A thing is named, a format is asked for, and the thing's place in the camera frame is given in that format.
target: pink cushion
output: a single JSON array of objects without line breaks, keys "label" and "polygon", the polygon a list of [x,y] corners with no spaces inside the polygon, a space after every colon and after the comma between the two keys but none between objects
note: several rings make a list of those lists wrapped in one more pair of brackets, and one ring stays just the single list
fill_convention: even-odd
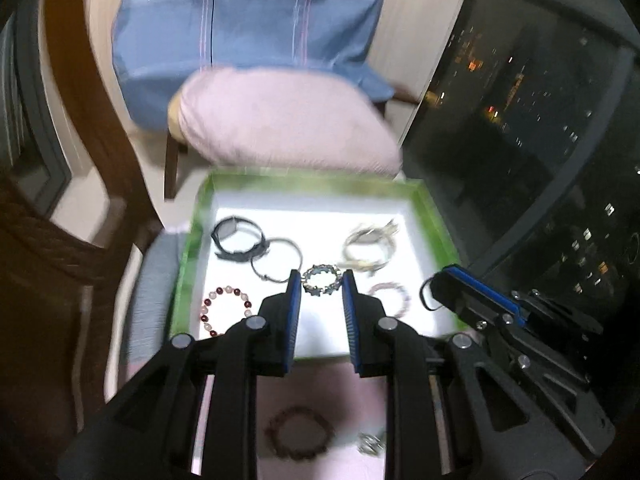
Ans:
[{"label": "pink cushion", "polygon": [[221,166],[400,171],[392,130],[335,75],[210,68],[183,85],[179,121],[187,142]]}]

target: floor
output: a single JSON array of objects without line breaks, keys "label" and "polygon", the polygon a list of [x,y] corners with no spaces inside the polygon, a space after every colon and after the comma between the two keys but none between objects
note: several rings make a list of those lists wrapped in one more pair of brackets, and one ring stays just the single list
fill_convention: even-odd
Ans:
[{"label": "floor", "polygon": [[[146,187],[158,215],[169,230],[187,230],[191,219],[196,193],[204,180],[209,163],[195,150],[180,156],[178,164],[178,194],[171,202],[164,201],[164,149],[166,137],[154,134],[136,134],[130,138],[140,161]],[[107,211],[107,196],[100,175],[92,168],[86,177],[73,178],[58,203],[52,221],[66,231],[85,241],[91,241],[98,231]],[[120,349],[120,335],[124,314],[133,290],[142,255],[134,248],[129,267],[124,275],[116,298],[113,336],[104,393],[107,399],[116,393],[116,364]]]}]

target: metal bolt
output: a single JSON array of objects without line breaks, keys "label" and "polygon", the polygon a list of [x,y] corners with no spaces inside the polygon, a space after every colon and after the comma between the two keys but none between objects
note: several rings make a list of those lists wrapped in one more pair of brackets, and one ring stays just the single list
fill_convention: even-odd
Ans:
[{"label": "metal bolt", "polygon": [[467,334],[460,333],[453,336],[453,344],[463,350],[469,348],[472,342],[473,341],[471,341],[471,338]]},{"label": "metal bolt", "polygon": [[378,320],[378,326],[382,330],[395,330],[398,328],[398,320],[393,317],[383,317]]},{"label": "metal bolt", "polygon": [[171,344],[174,348],[187,348],[193,341],[193,338],[189,334],[177,334],[171,339]]},{"label": "metal bolt", "polygon": [[246,325],[251,330],[260,330],[267,325],[267,320],[262,316],[251,316],[246,319]]},{"label": "metal bolt", "polygon": [[518,366],[521,370],[526,370],[531,366],[531,360],[524,354],[518,356]]}]

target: gray fabric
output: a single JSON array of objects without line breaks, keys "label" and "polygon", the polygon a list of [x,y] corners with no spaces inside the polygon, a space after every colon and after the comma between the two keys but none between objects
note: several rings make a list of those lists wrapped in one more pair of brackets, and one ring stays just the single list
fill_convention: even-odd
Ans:
[{"label": "gray fabric", "polygon": [[186,233],[163,231],[146,252],[124,322],[120,379],[142,367],[164,342],[185,240]]}]

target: blue fabric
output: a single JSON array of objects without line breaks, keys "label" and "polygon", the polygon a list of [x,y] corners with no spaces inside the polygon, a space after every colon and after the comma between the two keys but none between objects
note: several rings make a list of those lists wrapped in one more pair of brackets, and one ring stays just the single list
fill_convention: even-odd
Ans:
[{"label": "blue fabric", "polygon": [[393,89],[365,62],[383,0],[122,0],[113,64],[133,120],[166,129],[171,97],[213,64],[341,75],[374,102]]}]

